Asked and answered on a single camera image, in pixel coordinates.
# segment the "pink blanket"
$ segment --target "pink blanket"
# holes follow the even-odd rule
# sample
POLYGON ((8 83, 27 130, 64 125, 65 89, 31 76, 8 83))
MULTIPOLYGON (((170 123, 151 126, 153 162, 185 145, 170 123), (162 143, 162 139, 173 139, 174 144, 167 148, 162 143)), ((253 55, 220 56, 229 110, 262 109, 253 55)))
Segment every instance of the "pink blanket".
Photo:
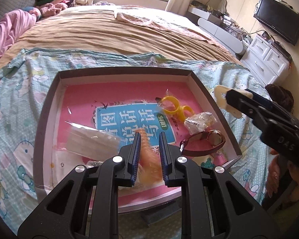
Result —
POLYGON ((157 9, 135 5, 120 6, 114 11, 114 17, 122 22, 172 31, 190 38, 207 41, 227 50, 209 34, 202 31, 187 18, 157 9))
POLYGON ((6 13, 0 20, 0 58, 36 22, 37 17, 22 10, 6 13))

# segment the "television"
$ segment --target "television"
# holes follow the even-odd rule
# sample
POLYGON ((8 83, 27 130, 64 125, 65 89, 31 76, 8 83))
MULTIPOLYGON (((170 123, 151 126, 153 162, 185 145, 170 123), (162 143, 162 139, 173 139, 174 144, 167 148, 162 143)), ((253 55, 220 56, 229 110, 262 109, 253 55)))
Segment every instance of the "television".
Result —
POLYGON ((276 0, 260 0, 254 17, 284 40, 296 45, 299 39, 298 13, 276 0))

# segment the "white chest of drawers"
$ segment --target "white chest of drawers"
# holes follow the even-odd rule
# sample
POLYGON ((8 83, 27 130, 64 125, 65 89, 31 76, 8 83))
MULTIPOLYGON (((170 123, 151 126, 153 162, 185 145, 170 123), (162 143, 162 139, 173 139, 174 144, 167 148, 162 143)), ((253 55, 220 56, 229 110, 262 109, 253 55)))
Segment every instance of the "white chest of drawers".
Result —
POLYGON ((262 86, 270 83, 280 85, 290 73, 288 60, 259 35, 254 38, 241 62, 262 86))

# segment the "green hello kitty blanket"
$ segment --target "green hello kitty blanket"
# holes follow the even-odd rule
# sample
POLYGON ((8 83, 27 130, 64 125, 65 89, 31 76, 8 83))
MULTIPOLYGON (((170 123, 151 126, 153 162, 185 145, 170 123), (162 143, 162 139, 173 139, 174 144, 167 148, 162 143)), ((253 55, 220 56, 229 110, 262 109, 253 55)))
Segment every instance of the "green hello kitty blanket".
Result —
MULTIPOLYGON (((221 84, 249 88, 269 97, 248 70, 230 62, 175 61, 153 53, 123 56, 82 50, 21 50, 0 70, 0 216, 14 233, 37 205, 32 171, 34 140, 42 105, 56 73, 78 68, 122 66, 188 69, 198 76, 212 95, 214 87, 221 84)), ((259 140, 260 131, 248 117, 244 115, 242 119, 235 119, 225 111, 223 114, 243 152, 241 160, 231 168, 231 174, 260 203, 271 160, 269 148, 259 140)), ((210 159, 204 164, 213 167, 210 159)), ((179 218, 162 222, 173 229, 160 235, 159 231, 166 227, 130 229, 133 222, 125 220, 134 216, 120 218, 124 238, 180 236, 179 218)))

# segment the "yellow ring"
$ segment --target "yellow ring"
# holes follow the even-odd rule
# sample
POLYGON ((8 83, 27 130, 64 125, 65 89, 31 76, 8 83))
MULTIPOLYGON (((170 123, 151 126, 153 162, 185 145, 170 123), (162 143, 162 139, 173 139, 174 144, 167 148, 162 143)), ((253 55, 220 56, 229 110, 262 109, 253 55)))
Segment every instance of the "yellow ring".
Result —
POLYGON ((178 111, 178 119, 180 120, 180 122, 184 123, 185 119, 187 118, 185 116, 185 113, 184 111, 187 111, 187 112, 190 112, 191 113, 191 116, 195 114, 195 112, 193 111, 193 109, 189 106, 181 106, 179 111, 178 111))
POLYGON ((174 107, 175 107, 175 110, 174 111, 168 111, 166 109, 163 109, 163 111, 166 113, 166 114, 170 114, 170 115, 174 115, 176 114, 178 111, 179 111, 179 100, 176 99, 175 97, 173 96, 166 96, 164 97, 163 99, 161 99, 161 103, 164 102, 164 101, 170 101, 171 103, 174 104, 174 107))

